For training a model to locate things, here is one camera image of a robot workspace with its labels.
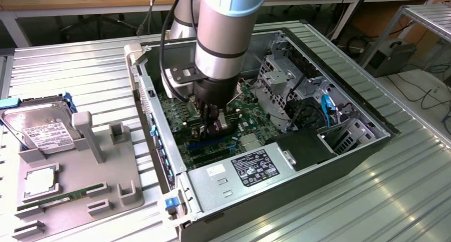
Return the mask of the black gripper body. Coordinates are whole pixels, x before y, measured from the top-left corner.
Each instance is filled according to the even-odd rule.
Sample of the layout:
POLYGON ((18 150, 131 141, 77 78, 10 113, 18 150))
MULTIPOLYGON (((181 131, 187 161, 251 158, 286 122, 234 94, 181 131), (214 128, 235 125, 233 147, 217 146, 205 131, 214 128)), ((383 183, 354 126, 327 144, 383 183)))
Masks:
POLYGON ((226 109, 227 103, 234 97, 239 77, 226 80, 206 78, 194 84, 194 94, 201 108, 203 104, 217 105, 221 109, 226 109))

